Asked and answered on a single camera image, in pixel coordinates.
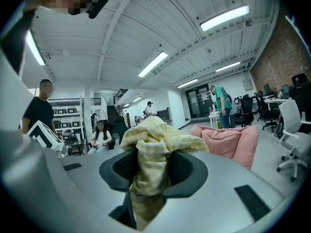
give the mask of yellow and white fabric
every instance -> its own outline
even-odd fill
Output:
[[[170,154],[186,148],[208,152],[208,148],[203,139],[177,130],[157,116],[150,116],[125,132],[121,147],[131,144],[138,149],[139,166],[130,187],[131,199],[136,219],[143,220],[137,220],[137,229],[143,230],[164,206],[161,194],[170,186]]]

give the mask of stair railing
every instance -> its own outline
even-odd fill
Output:
[[[124,118],[126,127],[130,129],[131,128],[130,114],[129,113],[125,114],[123,109],[120,106],[117,106],[117,112],[119,116]]]

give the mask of man in green t-shirt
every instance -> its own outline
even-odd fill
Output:
[[[225,91],[222,86],[214,86],[210,87],[210,91],[213,95],[216,95],[216,103],[217,109],[219,111],[219,117],[222,122],[222,125],[225,129],[231,128],[230,126],[230,110],[232,109],[232,105],[229,99],[229,95]]]

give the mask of pink bean bag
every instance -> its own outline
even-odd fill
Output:
[[[190,134],[202,138],[209,152],[235,160],[251,169],[258,143],[257,126],[217,130],[196,124]]]

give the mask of pants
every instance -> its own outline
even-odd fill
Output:
[[[235,114],[230,115],[230,126],[235,128]]]
[[[105,145],[105,146],[99,147],[98,149],[91,148],[87,154],[98,153],[98,152],[107,151],[107,150],[109,150],[109,146]]]
[[[231,109],[226,109],[225,110],[225,116],[223,116],[222,112],[220,112],[219,117],[220,117],[220,121],[222,122],[223,128],[224,129],[230,129],[230,110]]]

